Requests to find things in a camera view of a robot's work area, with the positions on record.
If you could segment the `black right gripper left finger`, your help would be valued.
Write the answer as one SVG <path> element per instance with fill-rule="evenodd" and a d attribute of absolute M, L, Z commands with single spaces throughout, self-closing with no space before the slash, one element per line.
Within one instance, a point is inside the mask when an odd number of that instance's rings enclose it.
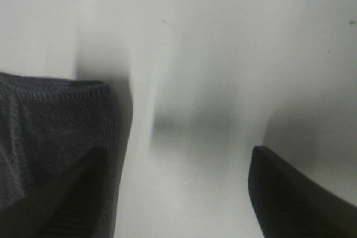
<path fill-rule="evenodd" d="M 1 237 L 92 237 L 106 149 L 96 147 L 48 184 L 1 209 Z"/>

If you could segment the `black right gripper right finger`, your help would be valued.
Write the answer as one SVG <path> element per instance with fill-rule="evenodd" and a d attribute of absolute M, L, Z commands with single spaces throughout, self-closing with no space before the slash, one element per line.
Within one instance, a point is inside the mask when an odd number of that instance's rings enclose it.
<path fill-rule="evenodd" d="M 356 237 L 356 207 L 267 147 L 254 147 L 248 192 L 264 237 Z"/>

